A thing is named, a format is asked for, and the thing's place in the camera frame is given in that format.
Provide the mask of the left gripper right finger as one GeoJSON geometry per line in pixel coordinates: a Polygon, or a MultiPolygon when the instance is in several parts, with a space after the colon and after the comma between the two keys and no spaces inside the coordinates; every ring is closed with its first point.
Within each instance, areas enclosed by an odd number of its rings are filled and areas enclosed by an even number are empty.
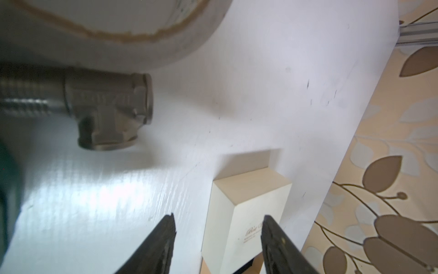
{"type": "Polygon", "coordinates": [[[261,245],[267,274],[318,273],[270,215],[262,222],[261,245]]]}

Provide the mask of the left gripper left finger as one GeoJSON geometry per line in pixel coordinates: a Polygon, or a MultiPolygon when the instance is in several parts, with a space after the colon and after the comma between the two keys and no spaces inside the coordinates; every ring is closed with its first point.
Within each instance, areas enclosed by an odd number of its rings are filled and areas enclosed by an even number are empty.
{"type": "Polygon", "coordinates": [[[116,274],[168,274],[173,257],[176,225],[165,215],[116,274]]]}

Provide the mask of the cream jewelry box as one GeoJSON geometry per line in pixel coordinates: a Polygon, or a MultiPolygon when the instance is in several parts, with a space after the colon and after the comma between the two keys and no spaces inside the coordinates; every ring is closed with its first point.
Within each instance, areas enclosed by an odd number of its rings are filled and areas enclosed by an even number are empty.
{"type": "Polygon", "coordinates": [[[233,274],[261,253],[263,219],[280,220],[291,187],[270,168],[213,182],[201,249],[212,274],[233,274]]]}

